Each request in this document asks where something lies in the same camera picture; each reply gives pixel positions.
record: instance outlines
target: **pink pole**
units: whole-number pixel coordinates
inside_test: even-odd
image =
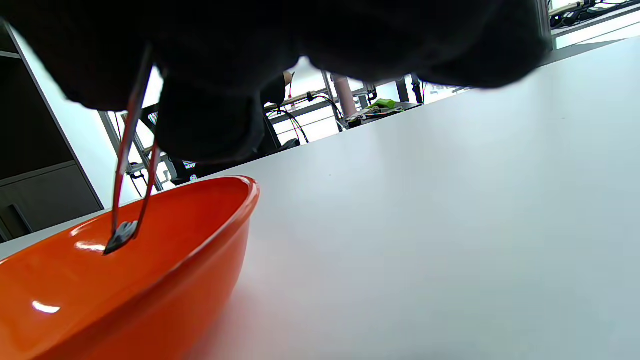
[[[342,75],[333,74],[335,92],[338,93],[340,107],[345,117],[350,117],[356,113],[356,104],[353,102],[353,93],[349,87],[349,80]]]

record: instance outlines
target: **white wall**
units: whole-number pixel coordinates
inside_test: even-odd
[[[26,40],[15,30],[13,33],[89,182],[102,205],[110,208],[113,201],[117,158],[98,112],[67,100],[60,87],[27,45]],[[133,185],[130,181],[124,182],[121,202],[135,199],[139,197]]]

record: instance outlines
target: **cabinet door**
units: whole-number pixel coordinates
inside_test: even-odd
[[[0,179],[74,160],[21,59],[0,57],[0,109]]]
[[[0,187],[0,220],[13,238],[99,210],[77,165]]]

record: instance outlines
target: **office chair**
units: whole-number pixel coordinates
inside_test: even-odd
[[[142,109],[140,115],[140,121],[151,130],[152,133],[156,133],[156,122],[158,118],[158,104],[148,106]],[[244,163],[248,163],[253,160],[261,159],[265,156],[276,154],[294,147],[300,146],[298,139],[289,140],[282,145],[278,139],[275,129],[271,121],[266,116],[264,119],[265,136],[262,142],[258,146],[257,153],[248,159],[243,161],[236,161],[232,163],[224,164],[206,164],[206,163],[194,163],[192,161],[184,161],[181,159],[173,158],[169,156],[177,177],[172,179],[171,182],[175,185],[188,183],[194,179],[209,176],[217,172],[221,172],[228,168],[236,167]]]

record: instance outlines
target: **green object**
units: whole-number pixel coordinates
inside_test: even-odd
[[[375,103],[369,105],[368,108],[371,108],[373,106],[377,106],[381,109],[394,109],[396,107],[396,102],[388,99],[378,99]]]

